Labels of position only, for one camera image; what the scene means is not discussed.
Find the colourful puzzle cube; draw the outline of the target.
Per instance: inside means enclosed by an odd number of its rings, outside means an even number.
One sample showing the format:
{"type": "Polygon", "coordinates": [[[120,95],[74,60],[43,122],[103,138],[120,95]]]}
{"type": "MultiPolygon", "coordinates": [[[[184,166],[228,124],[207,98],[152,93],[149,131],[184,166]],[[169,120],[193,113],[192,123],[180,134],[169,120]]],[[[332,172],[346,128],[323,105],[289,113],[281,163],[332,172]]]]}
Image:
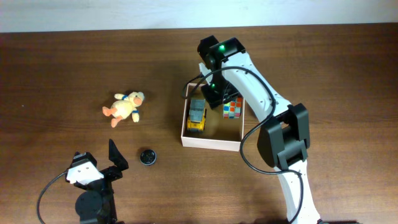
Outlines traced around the colourful puzzle cube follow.
{"type": "Polygon", "coordinates": [[[243,98],[237,97],[223,105],[224,119],[239,119],[242,114],[243,98]]]}

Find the yellow grey toy truck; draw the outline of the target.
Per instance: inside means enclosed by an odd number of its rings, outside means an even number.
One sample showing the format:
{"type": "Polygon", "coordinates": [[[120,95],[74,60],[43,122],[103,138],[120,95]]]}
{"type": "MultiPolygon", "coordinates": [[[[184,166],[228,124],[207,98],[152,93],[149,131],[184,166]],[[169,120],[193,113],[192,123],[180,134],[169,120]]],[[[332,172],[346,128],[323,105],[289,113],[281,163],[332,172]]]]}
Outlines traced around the yellow grey toy truck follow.
{"type": "Polygon", "coordinates": [[[192,99],[187,118],[186,129],[189,132],[202,133],[205,130],[206,107],[205,99],[192,99]]]}

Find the pink cardboard box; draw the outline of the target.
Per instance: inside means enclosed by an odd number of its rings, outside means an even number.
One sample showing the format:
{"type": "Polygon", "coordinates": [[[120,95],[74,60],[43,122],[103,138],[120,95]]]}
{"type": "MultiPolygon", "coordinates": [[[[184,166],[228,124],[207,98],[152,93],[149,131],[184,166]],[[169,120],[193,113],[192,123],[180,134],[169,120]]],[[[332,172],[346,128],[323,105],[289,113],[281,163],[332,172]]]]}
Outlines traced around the pink cardboard box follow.
{"type": "Polygon", "coordinates": [[[212,109],[205,102],[204,130],[189,131],[188,119],[191,101],[204,98],[201,90],[197,89],[190,99],[185,100],[180,135],[182,146],[238,152],[244,136],[245,100],[236,101],[240,106],[238,118],[231,118],[231,115],[227,114],[229,104],[221,104],[212,109]]]}

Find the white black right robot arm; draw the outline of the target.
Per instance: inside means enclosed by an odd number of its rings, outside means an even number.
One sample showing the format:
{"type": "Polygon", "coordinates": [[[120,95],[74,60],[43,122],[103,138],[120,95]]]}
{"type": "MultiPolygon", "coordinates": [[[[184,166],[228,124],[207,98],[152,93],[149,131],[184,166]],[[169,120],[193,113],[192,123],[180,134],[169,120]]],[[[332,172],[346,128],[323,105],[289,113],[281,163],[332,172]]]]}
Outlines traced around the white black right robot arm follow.
{"type": "Polygon", "coordinates": [[[287,208],[287,221],[294,224],[321,223],[308,183],[307,158],[310,147],[308,110],[293,105],[278,94],[258,71],[240,41],[233,37],[223,42],[213,35],[202,39],[197,52],[202,78],[198,82],[211,108],[227,102],[229,88],[242,96],[253,110],[258,124],[246,133],[239,145],[255,131],[262,160],[279,178],[287,208]]]}

